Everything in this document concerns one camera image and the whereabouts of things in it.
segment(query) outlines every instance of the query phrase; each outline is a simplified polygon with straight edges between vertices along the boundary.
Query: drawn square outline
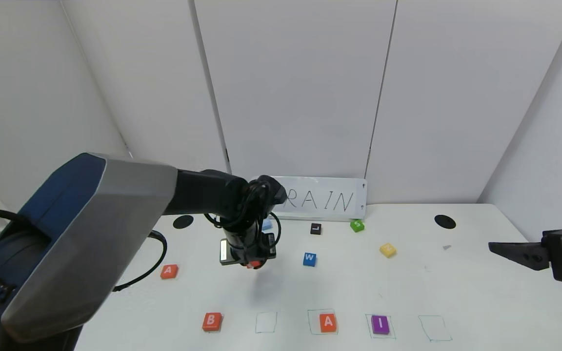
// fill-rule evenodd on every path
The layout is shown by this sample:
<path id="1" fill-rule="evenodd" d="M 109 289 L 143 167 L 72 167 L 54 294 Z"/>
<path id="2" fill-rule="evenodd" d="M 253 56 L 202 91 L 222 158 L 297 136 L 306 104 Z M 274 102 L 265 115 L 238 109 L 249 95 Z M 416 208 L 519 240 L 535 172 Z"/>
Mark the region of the drawn square outline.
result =
<path id="1" fill-rule="evenodd" d="M 274 324 L 274 326 L 272 327 L 272 331 L 270 331 L 270 332 L 269 332 L 269 331 L 265 331 L 265 332 L 264 332 L 264 331 L 261 331 L 261 332 L 260 332 L 260 331 L 257 331 L 257 324 L 258 324 L 257 320 L 259 320 L 259 315 L 268 314 L 268 313 L 274 313 L 274 314 L 275 314 L 275 324 Z M 278 314 L 277 312 L 259 312 L 259 313 L 256 315 L 256 317 L 255 317 L 255 333 L 256 333 L 256 334 L 261 334 L 261 333 L 274 333 L 274 332 L 276 331 L 276 329 L 277 329 L 277 317 L 278 317 L 278 315 L 279 315 L 279 314 Z"/>
<path id="2" fill-rule="evenodd" d="M 392 338 L 392 339 L 396 339 L 396 330 L 394 329 L 392 316 L 384 315 L 385 317 L 387 317 L 387 324 L 390 326 L 390 333 L 389 334 L 374 334 L 374 332 L 372 332 L 372 321 L 370 320 L 370 318 L 372 318 L 373 315 L 384 315 L 384 314 L 368 314 L 368 313 L 366 313 L 365 320 L 368 323 L 368 331 L 370 333 L 370 338 Z"/>
<path id="3" fill-rule="evenodd" d="M 320 315 L 323 313 L 332 313 L 335 315 L 335 323 L 337 328 L 331 333 L 323 333 L 320 331 Z M 315 326 L 312 326 L 312 317 L 314 318 Z M 312 335 L 337 335 L 340 332 L 340 323 L 337 320 L 337 315 L 334 309 L 320 309 L 320 310 L 307 310 L 307 321 L 309 322 L 309 331 Z"/>
<path id="4" fill-rule="evenodd" d="M 426 332 L 426 328 L 424 327 L 424 321 L 422 320 L 422 317 L 437 317 L 437 318 L 441 318 L 442 320 L 442 324 L 443 324 L 443 329 L 444 331 L 446 331 L 446 333 L 448 334 L 449 338 L 440 338 L 440 339 L 434 339 L 431 338 L 428 333 Z M 443 317 L 441 315 L 419 315 L 418 319 L 420 320 L 420 325 L 422 326 L 422 331 L 424 331 L 424 335 L 426 335 L 426 338 L 428 338 L 428 341 L 430 342 L 441 342 L 441 341 L 451 341 L 452 340 L 452 334 L 450 333 L 450 331 L 448 330 L 448 328 L 446 328 L 446 321 L 443 319 Z"/>

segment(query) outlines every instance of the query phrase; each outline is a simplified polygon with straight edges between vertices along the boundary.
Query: white table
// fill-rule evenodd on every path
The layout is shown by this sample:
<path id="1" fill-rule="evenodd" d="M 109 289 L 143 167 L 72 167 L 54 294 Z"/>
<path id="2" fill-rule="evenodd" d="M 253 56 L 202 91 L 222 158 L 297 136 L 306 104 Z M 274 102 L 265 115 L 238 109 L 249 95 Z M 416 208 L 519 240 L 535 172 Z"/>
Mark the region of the white table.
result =
<path id="1" fill-rule="evenodd" d="M 438 214 L 457 227 L 437 226 Z M 181 230 L 174 218 L 156 229 L 169 242 L 164 263 L 180 264 L 178 278 L 160 280 L 158 269 L 113 293 L 78 351 L 562 350 L 562 283 L 549 269 L 489 252 L 489 241 L 525 241 L 493 205 L 370 205 L 365 231 L 322 222 L 320 236 L 309 233 L 311 222 L 284 220 L 277 258 L 258 271 L 221 266 L 223 232 L 201 215 Z M 386 242 L 398 249 L 393 258 L 379 253 Z M 121 281 L 160 252 L 147 240 Z M 316 267 L 302 265 L 304 253 L 317 254 Z M 335 310 L 337 335 L 312 335 L 314 309 Z M 201 330 L 206 312 L 223 313 L 220 333 Z M 277 312 L 274 333 L 255 333 L 260 312 Z M 366 314 L 391 316 L 395 338 L 373 338 Z M 424 329 L 436 338 L 444 331 L 431 330 L 435 317 L 423 328 L 420 315 L 441 316 L 452 340 L 429 340 Z"/>

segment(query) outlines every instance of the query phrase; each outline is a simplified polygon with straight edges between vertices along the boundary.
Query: letter b block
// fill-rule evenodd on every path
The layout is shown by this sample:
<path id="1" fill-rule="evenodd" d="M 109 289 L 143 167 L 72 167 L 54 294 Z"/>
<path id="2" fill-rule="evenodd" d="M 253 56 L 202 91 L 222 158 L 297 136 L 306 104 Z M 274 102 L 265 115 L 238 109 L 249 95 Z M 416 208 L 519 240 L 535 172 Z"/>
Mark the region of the letter b block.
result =
<path id="1" fill-rule="evenodd" d="M 203 330 L 208 332 L 217 332 L 221 329 L 222 314 L 215 313 L 205 313 L 205 319 L 203 320 Z"/>

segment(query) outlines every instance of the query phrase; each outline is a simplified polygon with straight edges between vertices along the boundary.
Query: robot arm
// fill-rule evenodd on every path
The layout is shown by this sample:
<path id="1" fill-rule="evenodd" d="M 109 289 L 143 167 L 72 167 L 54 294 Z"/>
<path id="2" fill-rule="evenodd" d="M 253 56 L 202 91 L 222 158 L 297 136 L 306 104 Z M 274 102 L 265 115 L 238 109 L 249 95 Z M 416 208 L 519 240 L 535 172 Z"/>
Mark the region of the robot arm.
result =
<path id="1" fill-rule="evenodd" d="M 261 222 L 286 198 L 264 175 L 247 182 L 219 171 L 79 155 L 0 234 L 0 350 L 72 350 L 165 214 L 218 215 L 212 221 L 229 243 L 221 263 L 263 265 L 275 257 L 279 237 L 271 242 Z"/>
<path id="2" fill-rule="evenodd" d="M 489 250 L 535 271 L 551 262 L 554 279 L 562 282 L 562 229 L 544 231 L 541 242 L 490 242 Z"/>

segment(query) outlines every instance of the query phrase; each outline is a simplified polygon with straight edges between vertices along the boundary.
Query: orange letter block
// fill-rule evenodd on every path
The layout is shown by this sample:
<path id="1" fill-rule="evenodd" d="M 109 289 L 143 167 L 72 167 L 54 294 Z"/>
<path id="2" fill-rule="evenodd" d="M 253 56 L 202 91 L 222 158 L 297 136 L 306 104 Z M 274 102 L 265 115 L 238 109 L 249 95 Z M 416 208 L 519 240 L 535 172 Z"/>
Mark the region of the orange letter block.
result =
<path id="1" fill-rule="evenodd" d="M 177 277 L 177 271 L 179 267 L 176 264 L 167 264 L 162 267 L 162 273 L 160 274 L 160 278 L 162 279 L 173 279 Z"/>
<path id="2" fill-rule="evenodd" d="M 203 320 L 203 330 L 208 332 L 217 332 L 221 329 L 222 315 L 220 313 L 205 313 Z"/>
<path id="3" fill-rule="evenodd" d="M 337 331 L 337 322 L 335 322 L 335 314 L 333 313 L 321 314 L 321 332 L 335 333 L 335 331 Z"/>

